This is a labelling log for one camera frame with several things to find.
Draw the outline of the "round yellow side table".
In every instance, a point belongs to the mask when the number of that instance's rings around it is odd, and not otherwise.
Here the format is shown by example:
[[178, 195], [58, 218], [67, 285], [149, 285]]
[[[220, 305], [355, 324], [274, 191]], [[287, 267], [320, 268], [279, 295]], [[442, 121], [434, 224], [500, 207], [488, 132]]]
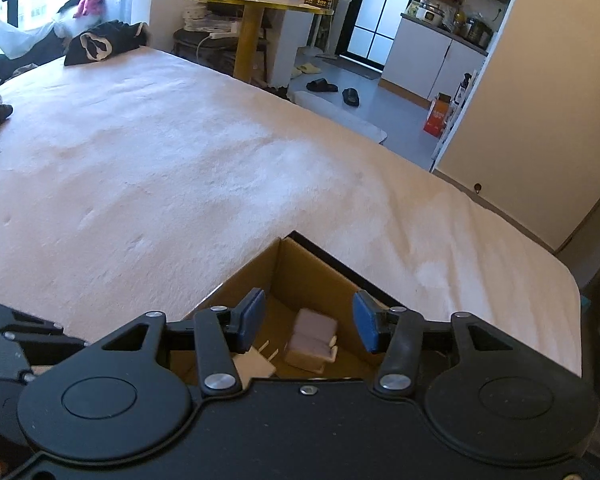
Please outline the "round yellow side table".
[[253, 58], [256, 55], [262, 18], [266, 9], [304, 12], [317, 15], [332, 15], [332, 9], [312, 6], [294, 0], [190, 0], [193, 2], [214, 2], [243, 6], [242, 24], [238, 36], [233, 77], [249, 84], [253, 71]]

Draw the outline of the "black slipper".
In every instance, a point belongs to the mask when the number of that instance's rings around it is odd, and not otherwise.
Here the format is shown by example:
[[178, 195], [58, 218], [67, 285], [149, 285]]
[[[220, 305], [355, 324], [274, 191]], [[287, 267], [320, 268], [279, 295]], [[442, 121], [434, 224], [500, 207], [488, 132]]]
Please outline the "black slipper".
[[309, 81], [306, 84], [306, 90], [316, 93], [337, 93], [339, 91], [336, 84], [332, 84], [325, 78], [318, 78]]
[[360, 96], [358, 95], [358, 90], [355, 88], [347, 88], [342, 92], [342, 98], [344, 104], [350, 107], [359, 107], [360, 106]]

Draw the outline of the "left black slipper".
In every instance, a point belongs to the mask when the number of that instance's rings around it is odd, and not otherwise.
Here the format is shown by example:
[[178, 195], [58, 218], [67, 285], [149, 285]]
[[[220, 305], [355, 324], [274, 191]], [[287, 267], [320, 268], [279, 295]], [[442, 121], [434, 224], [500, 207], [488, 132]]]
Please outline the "left black slipper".
[[309, 81], [306, 84], [306, 90], [316, 93], [337, 93], [339, 91], [336, 84], [332, 84], [325, 78], [318, 78]]

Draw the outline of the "black tray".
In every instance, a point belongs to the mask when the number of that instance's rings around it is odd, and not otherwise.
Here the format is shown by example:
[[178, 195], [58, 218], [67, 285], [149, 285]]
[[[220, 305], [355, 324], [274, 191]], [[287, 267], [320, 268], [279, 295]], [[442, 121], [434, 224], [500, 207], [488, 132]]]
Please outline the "black tray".
[[286, 240], [293, 240], [312, 256], [316, 257], [318, 260], [321, 260], [322, 263], [325, 263], [326, 266], [329, 266], [332, 270], [342, 275], [352, 284], [355, 284], [357, 288], [368, 292], [370, 296], [384, 304], [386, 307], [403, 307], [402, 302], [396, 298], [393, 298], [393, 296], [389, 295], [388, 292], [385, 292], [369, 280], [366, 280], [364, 276], [356, 273], [355, 270], [352, 270], [346, 266], [329, 252], [326, 252], [325, 249], [313, 243], [312, 240], [309, 240], [298, 231], [292, 231], [291, 233], [287, 234], [285, 238]]

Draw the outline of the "white power adapter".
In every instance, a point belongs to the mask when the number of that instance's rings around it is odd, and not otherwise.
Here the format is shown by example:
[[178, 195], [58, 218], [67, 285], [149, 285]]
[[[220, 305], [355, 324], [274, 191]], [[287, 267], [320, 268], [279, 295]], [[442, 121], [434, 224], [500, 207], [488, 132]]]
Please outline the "white power adapter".
[[259, 349], [250, 347], [247, 352], [233, 356], [242, 388], [247, 389], [253, 379], [266, 379], [275, 375], [276, 366], [273, 364], [273, 360], [279, 350], [275, 349], [269, 356], [265, 356], [263, 351], [268, 348], [269, 343], [267, 340]]

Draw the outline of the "black ghost-face mask garment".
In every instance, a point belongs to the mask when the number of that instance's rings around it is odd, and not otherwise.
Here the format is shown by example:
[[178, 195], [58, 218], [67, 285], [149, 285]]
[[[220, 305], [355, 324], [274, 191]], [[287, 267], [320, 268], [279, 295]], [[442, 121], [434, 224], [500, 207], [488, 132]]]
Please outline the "black ghost-face mask garment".
[[148, 44], [148, 25], [110, 21], [81, 32], [69, 42], [65, 66], [99, 63]]

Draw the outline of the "purple beige toy block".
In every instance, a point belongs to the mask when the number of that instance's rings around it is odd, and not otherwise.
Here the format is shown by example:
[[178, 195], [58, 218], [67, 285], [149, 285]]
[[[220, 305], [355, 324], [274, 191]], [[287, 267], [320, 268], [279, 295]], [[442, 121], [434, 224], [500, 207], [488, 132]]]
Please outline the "purple beige toy block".
[[301, 309], [286, 344], [285, 362], [299, 370], [322, 374], [326, 365], [334, 364], [337, 359], [337, 328], [333, 318]]

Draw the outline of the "orange carton box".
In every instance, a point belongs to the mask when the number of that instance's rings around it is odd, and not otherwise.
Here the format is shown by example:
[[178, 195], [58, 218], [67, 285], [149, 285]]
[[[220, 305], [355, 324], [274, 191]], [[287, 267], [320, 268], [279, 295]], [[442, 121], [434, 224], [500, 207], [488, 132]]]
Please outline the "orange carton box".
[[431, 102], [424, 130], [430, 136], [438, 138], [444, 129], [446, 116], [449, 114], [452, 98], [445, 93], [439, 93]]

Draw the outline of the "right black slipper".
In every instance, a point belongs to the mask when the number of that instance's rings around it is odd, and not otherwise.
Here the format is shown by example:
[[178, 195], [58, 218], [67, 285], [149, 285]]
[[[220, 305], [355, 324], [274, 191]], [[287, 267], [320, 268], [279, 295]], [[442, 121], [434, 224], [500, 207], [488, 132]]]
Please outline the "right black slipper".
[[359, 107], [360, 106], [360, 96], [358, 95], [358, 90], [355, 88], [347, 88], [342, 92], [342, 98], [344, 104], [350, 107]]

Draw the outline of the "white fluffy bed blanket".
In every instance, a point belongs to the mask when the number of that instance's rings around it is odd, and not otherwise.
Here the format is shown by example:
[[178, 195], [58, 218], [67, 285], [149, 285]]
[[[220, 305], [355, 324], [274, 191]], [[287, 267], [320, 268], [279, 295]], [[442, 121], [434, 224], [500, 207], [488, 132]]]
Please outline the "white fluffy bed blanket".
[[569, 270], [364, 136], [151, 48], [0, 91], [0, 304], [97, 340], [149, 310], [184, 318], [299, 232], [430, 320], [475, 313], [581, 368]]

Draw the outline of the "brown cardboard box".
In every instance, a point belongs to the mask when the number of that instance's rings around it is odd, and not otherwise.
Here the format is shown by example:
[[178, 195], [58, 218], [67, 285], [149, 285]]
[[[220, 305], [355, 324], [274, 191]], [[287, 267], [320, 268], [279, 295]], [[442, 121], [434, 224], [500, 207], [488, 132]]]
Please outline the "brown cardboard box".
[[[233, 275], [212, 289], [198, 310], [212, 306], [235, 307], [253, 288], [265, 293], [265, 315], [251, 347], [259, 349], [265, 341], [265, 356], [278, 349], [273, 360], [276, 373], [270, 378], [295, 380], [361, 379], [374, 382], [381, 357], [366, 351], [353, 313], [353, 295], [359, 288], [312, 256], [293, 240], [278, 238]], [[322, 374], [299, 370], [285, 362], [285, 348], [298, 312], [310, 309], [333, 318], [337, 328], [337, 359], [327, 364]]]

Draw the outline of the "black stool with clutter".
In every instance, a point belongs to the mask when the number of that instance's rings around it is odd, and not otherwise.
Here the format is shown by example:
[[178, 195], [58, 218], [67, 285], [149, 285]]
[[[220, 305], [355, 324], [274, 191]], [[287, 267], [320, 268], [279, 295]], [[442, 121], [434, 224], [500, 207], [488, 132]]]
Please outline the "black stool with clutter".
[[191, 1], [183, 24], [173, 33], [172, 53], [217, 72], [231, 75], [235, 65], [242, 8], [220, 2]]

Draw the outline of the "white floor mat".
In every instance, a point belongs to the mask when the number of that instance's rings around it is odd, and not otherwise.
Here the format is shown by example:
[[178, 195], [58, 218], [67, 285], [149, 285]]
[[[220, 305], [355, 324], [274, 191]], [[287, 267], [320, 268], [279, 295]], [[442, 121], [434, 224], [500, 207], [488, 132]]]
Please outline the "white floor mat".
[[366, 122], [355, 114], [347, 112], [341, 107], [338, 107], [332, 102], [314, 96], [306, 91], [292, 92], [289, 99], [294, 104], [310, 110], [311, 112], [320, 115], [324, 118], [336, 122], [344, 128], [348, 128], [361, 136], [366, 136], [367, 139], [374, 141], [377, 144], [383, 144], [388, 138], [388, 134], [381, 128]]

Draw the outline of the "rice cooker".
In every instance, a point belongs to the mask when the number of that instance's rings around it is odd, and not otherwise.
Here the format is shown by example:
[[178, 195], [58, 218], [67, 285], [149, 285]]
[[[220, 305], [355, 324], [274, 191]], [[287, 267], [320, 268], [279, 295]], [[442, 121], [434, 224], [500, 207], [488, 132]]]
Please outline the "rice cooker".
[[438, 27], [444, 19], [444, 13], [438, 6], [421, 1], [417, 7], [416, 18], [431, 26]]

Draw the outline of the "white kitchen cabinet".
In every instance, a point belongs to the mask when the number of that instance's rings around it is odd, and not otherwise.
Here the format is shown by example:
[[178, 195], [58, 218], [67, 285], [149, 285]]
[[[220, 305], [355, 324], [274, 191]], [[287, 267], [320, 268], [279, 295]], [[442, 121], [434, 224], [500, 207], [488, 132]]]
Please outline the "white kitchen cabinet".
[[452, 96], [466, 73], [479, 73], [486, 51], [457, 36], [402, 15], [382, 83], [426, 106], [439, 93]]

